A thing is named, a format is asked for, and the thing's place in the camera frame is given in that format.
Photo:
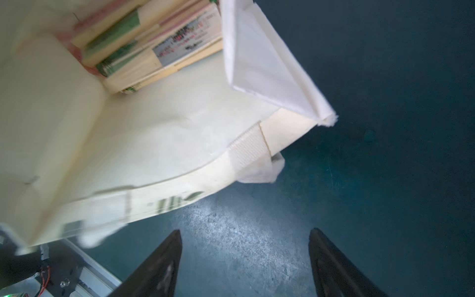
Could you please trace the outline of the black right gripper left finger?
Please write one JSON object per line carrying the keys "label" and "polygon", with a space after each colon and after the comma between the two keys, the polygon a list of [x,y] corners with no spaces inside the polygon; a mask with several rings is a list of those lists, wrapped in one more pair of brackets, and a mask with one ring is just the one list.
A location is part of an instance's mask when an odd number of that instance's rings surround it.
{"label": "black right gripper left finger", "polygon": [[109,297],[172,297],[183,251],[181,232],[174,230]]}

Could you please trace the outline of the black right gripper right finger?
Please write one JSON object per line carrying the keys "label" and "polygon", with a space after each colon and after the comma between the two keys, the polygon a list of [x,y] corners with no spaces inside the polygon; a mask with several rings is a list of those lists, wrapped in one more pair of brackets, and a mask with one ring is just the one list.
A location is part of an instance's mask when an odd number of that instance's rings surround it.
{"label": "black right gripper right finger", "polygon": [[310,231],[309,257],[317,296],[387,296],[318,228]]}

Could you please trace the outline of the cream canvas tote bag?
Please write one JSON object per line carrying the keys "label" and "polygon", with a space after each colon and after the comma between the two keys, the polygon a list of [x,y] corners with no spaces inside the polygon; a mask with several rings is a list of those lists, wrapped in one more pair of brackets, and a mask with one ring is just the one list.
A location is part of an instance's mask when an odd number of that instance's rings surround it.
{"label": "cream canvas tote bag", "polygon": [[1,230],[22,250],[128,223],[235,181],[271,183],[281,151],[336,112],[260,7],[224,4],[224,51],[106,95],[42,37],[1,69]]}

